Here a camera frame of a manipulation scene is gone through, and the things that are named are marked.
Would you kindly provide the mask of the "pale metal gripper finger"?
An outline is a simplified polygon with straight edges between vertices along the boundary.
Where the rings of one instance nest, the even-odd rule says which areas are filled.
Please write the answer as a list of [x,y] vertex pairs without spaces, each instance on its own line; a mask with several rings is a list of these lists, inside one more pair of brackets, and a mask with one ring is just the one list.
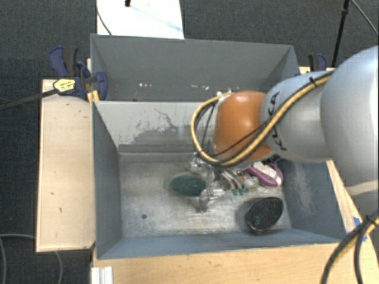
[[215,201],[223,195],[222,189],[207,188],[199,196],[199,210],[206,212]]
[[213,167],[201,160],[200,158],[193,158],[188,163],[187,171],[189,171],[190,174],[204,180],[207,183],[211,183],[214,180]]

